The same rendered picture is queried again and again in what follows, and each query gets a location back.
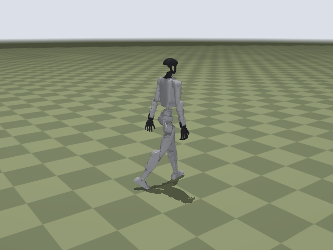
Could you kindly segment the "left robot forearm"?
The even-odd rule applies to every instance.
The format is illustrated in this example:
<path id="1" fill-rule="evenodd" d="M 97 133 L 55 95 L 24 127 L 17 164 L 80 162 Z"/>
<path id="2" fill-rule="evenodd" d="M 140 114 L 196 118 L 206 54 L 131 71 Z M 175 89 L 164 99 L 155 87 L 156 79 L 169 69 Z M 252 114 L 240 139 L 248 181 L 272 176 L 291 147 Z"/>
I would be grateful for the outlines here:
<path id="1" fill-rule="evenodd" d="M 156 101 L 154 101 L 154 98 L 152 100 L 152 106 L 151 106 L 151 109 L 149 110 L 149 113 L 150 113 L 150 118 L 153 118 L 154 117 L 154 114 L 156 112 L 156 109 L 157 109 L 157 106 L 158 106 L 158 103 Z"/>

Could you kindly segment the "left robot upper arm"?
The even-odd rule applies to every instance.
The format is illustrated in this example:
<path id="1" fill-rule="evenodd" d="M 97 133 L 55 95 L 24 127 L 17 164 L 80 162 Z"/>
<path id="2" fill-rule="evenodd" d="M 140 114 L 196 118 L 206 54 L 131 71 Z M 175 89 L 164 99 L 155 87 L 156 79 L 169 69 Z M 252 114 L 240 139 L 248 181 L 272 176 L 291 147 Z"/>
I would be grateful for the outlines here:
<path id="1" fill-rule="evenodd" d="M 155 97 L 154 97 L 154 101 L 156 102 L 160 102 L 160 79 L 162 77 L 160 77 L 157 81 L 157 88 L 156 88 L 156 94 L 155 94 Z"/>

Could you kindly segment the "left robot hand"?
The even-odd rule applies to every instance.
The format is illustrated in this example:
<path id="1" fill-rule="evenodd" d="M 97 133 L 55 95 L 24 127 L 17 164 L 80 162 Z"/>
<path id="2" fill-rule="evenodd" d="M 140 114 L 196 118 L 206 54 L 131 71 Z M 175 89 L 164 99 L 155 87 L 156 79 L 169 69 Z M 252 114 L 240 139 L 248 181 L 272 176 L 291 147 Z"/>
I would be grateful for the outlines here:
<path id="1" fill-rule="evenodd" d="M 152 125 L 153 125 L 153 127 L 154 127 L 154 129 L 155 129 L 155 126 L 154 126 L 154 123 L 153 123 L 153 119 L 154 119 L 154 117 L 153 117 L 153 118 L 150 118 L 149 116 L 150 116 L 150 113 L 149 113 L 149 115 L 148 115 L 148 120 L 147 120 L 146 125 L 145 125 L 145 130 L 146 130 L 146 128 L 147 128 L 147 131 L 148 131 L 148 127 L 149 127 L 149 132 L 150 132 L 150 127 L 151 127 L 151 132 L 152 132 Z"/>

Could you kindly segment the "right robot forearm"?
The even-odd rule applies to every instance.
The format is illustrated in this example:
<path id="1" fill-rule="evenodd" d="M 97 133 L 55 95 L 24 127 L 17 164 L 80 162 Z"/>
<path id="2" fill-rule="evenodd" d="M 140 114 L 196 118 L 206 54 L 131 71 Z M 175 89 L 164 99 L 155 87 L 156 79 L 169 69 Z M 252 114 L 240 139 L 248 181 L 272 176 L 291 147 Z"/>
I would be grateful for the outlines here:
<path id="1" fill-rule="evenodd" d="M 177 114 L 178 114 L 179 123 L 181 122 L 182 126 L 185 126 L 186 122 L 185 122 L 185 117 L 184 117 L 184 109 L 183 109 L 183 102 L 182 101 L 177 102 L 177 110 L 176 111 L 177 111 Z"/>

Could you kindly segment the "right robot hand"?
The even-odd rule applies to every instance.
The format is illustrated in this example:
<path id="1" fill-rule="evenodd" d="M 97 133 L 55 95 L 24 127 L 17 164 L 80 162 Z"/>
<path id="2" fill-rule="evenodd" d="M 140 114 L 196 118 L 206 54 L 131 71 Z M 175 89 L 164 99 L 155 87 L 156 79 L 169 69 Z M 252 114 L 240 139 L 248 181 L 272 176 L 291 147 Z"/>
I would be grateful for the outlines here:
<path id="1" fill-rule="evenodd" d="M 189 135 L 189 131 L 187 130 L 186 128 L 186 125 L 185 126 L 182 126 L 182 123 L 180 122 L 180 128 L 181 129 L 181 139 L 180 140 L 185 140 L 188 138 L 188 135 Z M 184 135 L 185 135 L 185 138 L 184 138 Z M 183 139 L 182 139 L 183 138 Z"/>

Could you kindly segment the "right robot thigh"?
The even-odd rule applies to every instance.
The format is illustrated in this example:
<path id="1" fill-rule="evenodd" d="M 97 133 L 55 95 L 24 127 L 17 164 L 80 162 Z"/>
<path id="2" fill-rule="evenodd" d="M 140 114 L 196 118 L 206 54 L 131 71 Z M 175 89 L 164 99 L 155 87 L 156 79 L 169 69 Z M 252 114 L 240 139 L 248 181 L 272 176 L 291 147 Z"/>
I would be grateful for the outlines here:
<path id="1" fill-rule="evenodd" d="M 171 146 L 173 139 L 174 139 L 174 134 L 175 134 L 175 126 L 172 125 L 171 121 L 166 121 L 163 125 L 163 132 L 165 134 L 162 137 L 161 144 L 160 144 L 160 149 L 159 150 L 153 150 L 151 152 L 151 156 L 154 152 L 158 152 L 160 154 L 160 158 L 167 152 L 169 147 Z"/>

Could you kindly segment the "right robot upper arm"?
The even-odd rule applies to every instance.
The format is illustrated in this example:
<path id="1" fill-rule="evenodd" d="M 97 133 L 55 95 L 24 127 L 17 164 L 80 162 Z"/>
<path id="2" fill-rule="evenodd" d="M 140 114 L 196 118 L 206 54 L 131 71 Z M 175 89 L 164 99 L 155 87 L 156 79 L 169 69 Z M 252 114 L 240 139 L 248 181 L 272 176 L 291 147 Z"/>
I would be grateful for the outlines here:
<path id="1" fill-rule="evenodd" d="M 174 96 L 175 96 L 175 104 L 177 106 L 177 102 L 181 101 L 181 88 L 182 88 L 182 83 L 181 81 L 178 80 L 172 80 L 172 87 L 174 89 Z"/>

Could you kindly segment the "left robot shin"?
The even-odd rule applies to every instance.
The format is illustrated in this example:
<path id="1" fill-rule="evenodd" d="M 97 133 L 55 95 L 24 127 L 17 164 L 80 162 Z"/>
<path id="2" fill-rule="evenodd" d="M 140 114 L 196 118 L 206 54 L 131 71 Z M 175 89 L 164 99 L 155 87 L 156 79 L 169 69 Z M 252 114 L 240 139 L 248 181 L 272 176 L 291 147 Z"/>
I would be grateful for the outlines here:
<path id="1" fill-rule="evenodd" d="M 172 165 L 173 173 L 175 172 L 177 174 L 178 169 L 177 169 L 177 151 L 176 151 L 176 149 L 172 152 L 167 151 L 167 156 L 169 158 L 169 162 Z"/>

